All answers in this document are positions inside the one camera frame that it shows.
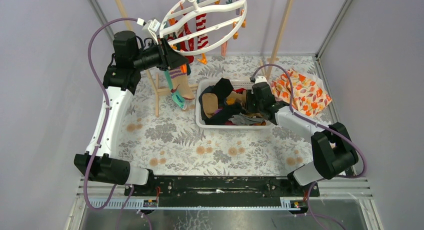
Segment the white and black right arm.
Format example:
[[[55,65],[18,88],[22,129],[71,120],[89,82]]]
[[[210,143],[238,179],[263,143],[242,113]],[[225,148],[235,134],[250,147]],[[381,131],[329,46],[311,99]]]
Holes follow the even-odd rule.
[[[311,144],[312,162],[287,176],[286,188],[291,195],[299,196],[312,182],[330,180],[359,161],[343,124],[323,125],[300,114],[288,103],[276,101],[267,82],[254,83],[246,103],[248,111],[261,114],[266,121],[292,131]]]

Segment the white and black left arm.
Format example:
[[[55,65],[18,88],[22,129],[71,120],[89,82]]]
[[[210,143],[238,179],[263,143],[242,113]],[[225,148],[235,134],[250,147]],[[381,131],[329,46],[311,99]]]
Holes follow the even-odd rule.
[[[141,72],[150,68],[162,71],[179,69],[188,59],[161,38],[145,48],[129,30],[116,33],[114,53],[103,77],[103,102],[91,142],[84,154],[76,154],[75,167],[89,180],[116,185],[136,185],[144,196],[152,194],[155,182],[152,170],[118,159],[118,135],[129,109]]]

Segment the green and blue sock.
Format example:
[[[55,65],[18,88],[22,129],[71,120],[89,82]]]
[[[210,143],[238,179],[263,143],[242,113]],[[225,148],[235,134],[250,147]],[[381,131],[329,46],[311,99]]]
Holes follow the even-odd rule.
[[[168,83],[168,88],[170,90],[170,95],[172,100],[178,105],[180,109],[186,110],[187,109],[186,100],[181,96],[181,94],[179,93],[177,89],[173,88],[172,79],[171,79],[169,71],[165,71],[164,75]]]

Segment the white round clip hanger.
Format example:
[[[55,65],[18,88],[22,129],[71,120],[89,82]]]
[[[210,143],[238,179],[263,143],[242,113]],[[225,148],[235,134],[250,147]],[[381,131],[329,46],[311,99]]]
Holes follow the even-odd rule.
[[[197,3],[201,3],[204,2],[206,0],[196,0]],[[233,3],[237,0],[220,0],[220,1],[216,1],[214,2],[215,5],[227,5],[229,3]],[[192,3],[190,2],[185,2],[183,3],[183,5],[178,6],[178,8],[176,9],[176,11],[179,11],[181,9],[185,9],[187,7],[192,7]],[[180,53],[183,55],[182,52],[191,52],[191,51],[198,51],[198,50],[203,50],[206,47],[209,47],[212,44],[215,44],[216,42],[218,42],[219,40],[221,40],[225,35],[227,35],[231,30],[233,30],[234,26],[235,26],[235,22],[233,24],[230,24],[228,26],[224,26],[218,30],[213,30],[210,31],[206,34],[202,34],[198,37],[194,37],[192,39],[190,39],[189,41],[182,41],[180,43],[177,43],[176,45],[171,45],[171,41],[176,39],[176,38],[182,38],[186,35],[189,34],[193,34],[196,32],[199,32],[201,30],[205,30],[206,28],[212,27],[216,24],[222,23],[222,22],[226,22],[230,19],[236,18],[238,16],[240,16],[241,11],[243,11],[242,8],[238,8],[232,11],[228,11],[228,12],[211,12],[211,13],[207,13],[207,14],[201,14],[196,16],[195,18],[190,19],[185,25],[184,27],[179,28],[176,32],[168,34],[168,35],[163,35],[163,37],[159,37],[162,38],[166,38],[166,37],[171,37],[171,40],[168,40],[168,43],[171,47],[176,47],[178,44],[182,44],[182,43],[187,43],[187,44],[192,44],[191,46],[188,47],[187,50],[181,50]],[[247,13],[248,13],[248,8],[247,10],[244,10],[243,12],[246,13],[246,17],[247,17]],[[173,24],[176,24],[179,22],[179,20],[182,19],[182,17],[185,17],[184,15],[179,15],[175,18],[172,18],[170,20],[168,20],[168,22],[165,24],[164,28],[167,28]],[[237,40],[239,38],[239,31],[240,29],[244,29],[246,27],[247,21],[246,18],[244,21],[242,21],[243,25],[242,27],[240,27],[238,29],[238,31],[236,32],[236,34],[232,37],[229,38],[229,40]],[[227,46],[228,41],[226,41],[226,43],[216,47],[223,47],[225,48]]]

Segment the maroon purple striped tan sock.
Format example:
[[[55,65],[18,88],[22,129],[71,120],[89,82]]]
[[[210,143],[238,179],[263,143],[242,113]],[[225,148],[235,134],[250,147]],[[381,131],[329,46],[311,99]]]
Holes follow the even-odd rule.
[[[179,92],[182,98],[185,100],[194,100],[195,95],[189,86],[188,76],[182,72],[180,68],[172,69],[168,71],[171,80],[171,92]]]

